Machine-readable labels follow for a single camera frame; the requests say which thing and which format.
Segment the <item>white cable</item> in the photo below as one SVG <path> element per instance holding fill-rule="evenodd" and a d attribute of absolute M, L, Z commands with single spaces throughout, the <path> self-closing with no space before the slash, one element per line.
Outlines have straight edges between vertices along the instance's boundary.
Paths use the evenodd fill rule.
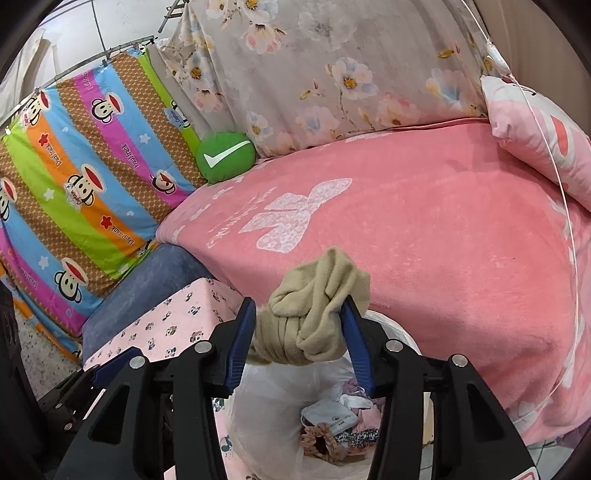
<path fill-rule="evenodd" d="M 552 166 L 554 167 L 554 173 L 556 174 L 556 179 L 558 180 L 558 187 L 560 189 L 560 195 L 562 196 L 562 201 L 564 203 L 564 210 L 566 212 L 566 221 L 567 221 L 567 224 L 569 227 L 570 244 L 571 244 L 572 255 L 573 255 L 574 290 L 575 290 L 573 347 L 570 352 L 570 358 L 568 359 L 567 365 L 565 366 L 563 376 L 560 378 L 560 380 L 558 382 L 556 382 L 556 385 L 554 386 L 554 388 L 550 391 L 548 396 L 546 396 L 546 398 L 542 400 L 542 402 L 540 402 L 538 405 L 536 405 L 527 414 L 520 417 L 520 419 L 523 419 L 524 417 L 527 417 L 529 414 L 537 411 L 538 408 L 540 408 L 540 406 L 543 405 L 554 394 L 554 392 L 556 392 L 556 390 L 558 390 L 558 387 L 562 385 L 567 373 L 570 370 L 570 367 L 572 366 L 572 362 L 574 361 L 574 353 L 575 353 L 575 350 L 577 349 L 577 340 L 579 338 L 579 269 L 577 266 L 577 250 L 576 250 L 576 246 L 574 243 L 573 225 L 570 221 L 569 206 L 566 201 L 566 194 L 564 193 L 564 187 L 562 186 L 562 180 L 560 178 L 560 173 L 558 172 L 558 167 L 556 165 L 556 161 L 554 160 L 554 155 L 552 154 L 552 149 L 550 148 L 550 144 L 548 143 L 548 139 L 544 135 L 544 131 L 542 130 L 540 122 L 538 122 L 538 119 L 535 116 L 534 109 L 531 107 L 530 101 L 528 100 L 527 95 L 525 94 L 524 88 L 517 81 L 517 79 L 515 78 L 513 73 L 511 73 L 511 68 L 509 67 L 508 63 L 502 57 L 501 53 L 499 52 L 497 47 L 493 44 L 493 42 L 491 41 L 490 37 L 486 34 L 484 29 L 480 26 L 480 23 L 476 19 L 476 15 L 474 15 L 474 13 L 472 12 L 472 9 L 468 6 L 468 4 L 466 3 L 465 0 L 460 0 L 460 2 L 464 4 L 464 7 L 466 7 L 466 9 L 470 12 L 470 15 L 474 19 L 474 22 L 476 22 L 476 25 L 478 25 L 478 28 L 480 29 L 482 36 L 486 40 L 486 49 L 488 51 L 488 54 L 490 55 L 492 61 L 495 63 L 497 70 L 499 70 L 499 72 L 501 74 L 508 77 L 512 82 L 514 82 L 519 87 L 519 90 L 521 91 L 521 94 L 523 95 L 525 103 L 527 104 L 528 108 L 530 109 L 531 116 L 534 118 L 535 124 L 538 127 L 538 130 L 540 131 L 542 138 L 544 139 L 544 144 L 546 146 L 548 154 L 550 155 L 550 160 L 552 161 Z"/>
<path fill-rule="evenodd" d="M 519 87 L 519 90 L 521 91 L 521 94 L 523 95 L 525 103 L 527 103 L 527 106 L 530 109 L 531 116 L 534 117 L 535 124 L 538 126 L 538 130 L 540 130 L 540 134 L 542 135 L 542 138 L 544 139 L 544 144 L 546 146 L 546 149 L 548 150 L 548 154 L 550 155 L 550 159 L 552 160 L 552 166 L 554 167 L 554 173 L 556 174 L 556 179 L 558 180 L 558 187 L 560 189 L 560 194 L 562 196 L 562 201 L 564 203 L 564 210 L 566 211 L 566 222 L 569 226 L 570 245 L 573 250 L 573 266 L 574 266 L 574 291 L 575 291 L 574 343 L 573 343 L 573 348 L 570 353 L 570 358 L 569 358 L 568 364 L 564 370 L 564 374 L 563 374 L 562 378 L 560 379 L 560 381 L 557 382 L 557 384 L 554 386 L 554 388 L 551 390 L 551 392 L 548 394 L 548 396 L 546 396 L 546 398 L 543 399 L 543 401 L 541 403 L 539 403 L 531 412 L 526 414 L 526 415 L 529 415 L 533 411 L 536 411 L 538 408 L 540 408 L 540 405 L 542 405 L 546 400 L 548 400 L 554 394 L 554 392 L 556 390 L 558 390 L 558 387 L 562 385 L 562 382 L 564 381 L 564 378 L 566 377 L 566 374 L 568 373 L 568 371 L 571 367 L 571 363 L 574 361 L 574 352 L 577 349 L 577 339 L 579 338 L 579 269 L 577 267 L 577 250 L 576 250 L 576 247 L 574 244 L 573 224 L 570 221 L 569 206 L 566 202 L 566 194 L 564 193 L 564 187 L 562 186 L 562 180 L 560 178 L 560 173 L 558 173 L 558 167 L 556 165 L 556 161 L 554 160 L 554 156 L 552 155 L 552 149 L 550 148 L 550 144 L 548 143 L 548 139 L 544 135 L 544 131 L 542 130 L 540 122 L 538 122 L 538 119 L 534 113 L 534 109 L 531 107 L 530 101 L 528 100 L 523 87 L 517 81 L 517 79 L 515 78 L 515 76 L 512 73 L 509 75 L 509 78 Z"/>
<path fill-rule="evenodd" d="M 466 10 L 468 10 L 470 12 L 470 15 L 472 16 L 472 18 L 474 19 L 474 22 L 476 22 L 476 25 L 478 25 L 478 28 L 480 28 L 480 31 L 482 32 L 482 36 L 485 38 L 486 43 L 487 44 L 492 44 L 490 37 L 486 34 L 486 32 L 484 31 L 484 28 L 482 28 L 480 26 L 480 23 L 478 22 L 478 20 L 476 19 L 476 15 L 474 15 L 474 13 L 472 12 L 472 9 L 468 6 L 468 4 L 466 3 L 466 0 L 460 0 L 463 4 L 464 7 L 466 7 Z"/>

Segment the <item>curtain rod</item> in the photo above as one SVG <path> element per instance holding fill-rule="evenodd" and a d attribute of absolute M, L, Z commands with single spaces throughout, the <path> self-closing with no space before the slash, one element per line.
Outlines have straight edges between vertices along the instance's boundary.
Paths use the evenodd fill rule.
<path fill-rule="evenodd" d="M 123 44 L 121 44 L 121 45 L 119 45 L 117 47 L 110 48 L 109 50 L 103 50 L 102 52 L 97 53 L 96 55 L 93 55 L 92 57 L 89 57 L 86 60 L 82 60 L 81 62 L 78 62 L 73 67 L 70 67 L 69 69 L 67 69 L 67 70 L 61 72 L 60 74 L 54 76 L 48 82 L 45 82 L 45 84 L 41 85 L 38 88 L 35 88 L 35 90 L 33 91 L 33 93 L 31 93 L 30 95 L 27 95 L 23 100 L 21 100 L 19 102 L 19 104 L 15 108 L 13 108 L 12 110 L 10 110 L 10 112 L 2 119 L 2 122 L 0 122 L 0 125 L 4 126 L 4 124 L 7 121 L 9 121 L 12 118 L 12 116 L 15 113 L 17 113 L 25 105 L 25 103 L 27 103 L 31 99 L 31 97 L 33 95 L 35 95 L 39 90 L 43 90 L 44 88 L 47 88 L 50 85 L 53 85 L 54 83 L 58 82 L 63 77 L 65 77 L 66 75 L 69 75 L 70 73 L 72 73 L 73 71 L 79 69 L 80 67 L 83 67 L 84 65 L 87 65 L 91 61 L 98 60 L 101 57 L 107 57 L 107 58 L 109 58 L 109 55 L 111 53 L 113 53 L 113 52 L 116 52 L 116 51 L 119 51 L 119 50 L 123 50 L 124 48 L 130 47 L 130 46 L 132 46 L 134 44 L 143 43 L 145 41 L 150 41 L 150 40 L 153 40 L 153 39 L 154 39 L 154 36 L 153 35 L 150 35 L 149 37 L 138 38 L 137 40 L 132 40 L 130 42 L 123 43 Z"/>
<path fill-rule="evenodd" d="M 182 14 L 174 14 L 173 12 L 177 9 L 177 8 L 184 8 L 184 4 L 188 4 L 189 0 L 183 0 L 183 5 L 179 5 L 181 0 L 174 0 L 173 4 L 168 7 L 168 12 L 166 12 L 166 15 L 164 16 L 164 20 L 162 21 L 162 23 L 160 24 L 160 28 L 158 29 L 158 33 L 162 33 L 162 30 L 164 30 L 164 26 L 166 25 L 166 22 L 168 20 L 170 20 L 171 18 L 178 18 L 178 17 L 182 17 Z"/>

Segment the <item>blue cushion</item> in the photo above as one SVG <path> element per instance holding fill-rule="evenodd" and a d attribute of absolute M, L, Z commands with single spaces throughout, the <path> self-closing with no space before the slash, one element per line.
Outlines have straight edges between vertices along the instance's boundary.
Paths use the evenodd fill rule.
<path fill-rule="evenodd" d="M 117 333 L 198 278 L 214 278 L 184 248 L 159 245 L 125 277 L 82 327 L 86 362 Z"/>

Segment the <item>green round cushion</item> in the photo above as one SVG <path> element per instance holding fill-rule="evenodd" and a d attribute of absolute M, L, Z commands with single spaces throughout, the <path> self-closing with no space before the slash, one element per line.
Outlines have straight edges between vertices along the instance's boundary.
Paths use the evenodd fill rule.
<path fill-rule="evenodd" d="M 254 145 L 240 133 L 212 135 L 197 151 L 197 168 L 209 183 L 238 177 L 250 170 L 255 160 Z"/>

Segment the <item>trash bag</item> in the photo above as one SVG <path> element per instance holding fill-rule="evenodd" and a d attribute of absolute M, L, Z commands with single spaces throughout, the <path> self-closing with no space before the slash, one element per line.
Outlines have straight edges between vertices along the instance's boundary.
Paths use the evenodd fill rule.
<path fill-rule="evenodd" d="M 418 351 L 402 327 L 374 313 L 368 311 L 366 317 L 379 322 L 389 338 Z M 247 365 L 240 386 L 226 405 L 234 453 L 261 480 L 365 480 L 374 449 L 352 463 L 331 465 L 304 456 L 300 445 L 302 409 L 323 398 L 339 398 L 344 383 L 354 376 L 348 353 L 332 362 L 305 367 Z"/>

